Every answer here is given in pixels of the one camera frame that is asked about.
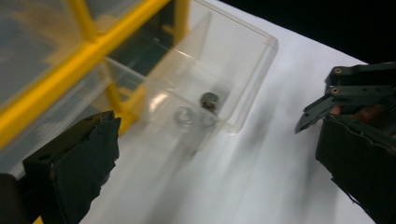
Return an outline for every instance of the yellow frame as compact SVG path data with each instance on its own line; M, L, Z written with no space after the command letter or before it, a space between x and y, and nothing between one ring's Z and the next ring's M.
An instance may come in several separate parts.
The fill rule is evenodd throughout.
M23 131L30 123L50 108L68 90L78 83L97 63L102 62L109 52L121 44L141 25L160 11L170 0L144 0L123 16L105 33L95 31L89 10L84 1L66 0L78 21L84 38L83 44L70 57L57 64L43 78L26 90L18 99L0 111L0 149ZM187 33L189 0L175 0L174 38L178 42ZM124 132L137 119L137 116L126 110L112 85L107 95L117 115L122 117L120 128ZM129 104L138 104L144 91L140 88Z

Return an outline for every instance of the plastic container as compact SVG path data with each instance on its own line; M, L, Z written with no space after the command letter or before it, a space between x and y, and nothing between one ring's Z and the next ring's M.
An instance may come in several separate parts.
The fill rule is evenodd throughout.
M277 51L274 37L205 1L199 21L148 75L148 121L198 149L212 133L238 133ZM218 97L216 111L202 97Z
M41 78L81 43L60 0L0 2L0 107Z
M130 11L143 0L86 0L96 29L100 32L107 30L125 13Z
M0 173L23 174L21 161L67 127L92 114L111 110L105 89L122 82L134 90L144 78L112 60L99 63L74 88L0 151Z

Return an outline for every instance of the black background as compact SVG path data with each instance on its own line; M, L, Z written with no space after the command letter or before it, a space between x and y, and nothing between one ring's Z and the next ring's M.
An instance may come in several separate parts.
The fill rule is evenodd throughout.
M221 0L366 63L396 62L390 1Z

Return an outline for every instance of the small metal part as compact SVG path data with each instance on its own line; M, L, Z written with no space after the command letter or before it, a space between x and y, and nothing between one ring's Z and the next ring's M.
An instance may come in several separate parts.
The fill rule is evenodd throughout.
M175 121L179 124L192 124L194 119L194 114L192 110L188 107L181 106L177 109L175 113Z
M201 120L200 121L201 121L202 127L207 129L207 128L215 127L219 120L216 117L216 115L211 115L209 113L204 113L201 116Z
M201 97L201 107L215 113L217 110L219 97L213 92L207 92Z

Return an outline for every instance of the clear plastic bin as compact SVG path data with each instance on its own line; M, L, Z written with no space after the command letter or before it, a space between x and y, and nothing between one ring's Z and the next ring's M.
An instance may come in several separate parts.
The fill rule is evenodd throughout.
M0 107L81 43L61 0L0 2Z
M112 60L99 63L74 88L0 151L0 173L23 174L21 161L67 127L92 114L111 110L105 89L112 82L136 89L144 77Z
M103 32L112 26L125 13L143 0L86 0L89 11L98 31Z
M238 133L277 51L277 41L205 1L199 22L148 75L148 121L198 149L212 133ZM216 111L202 107L206 93Z

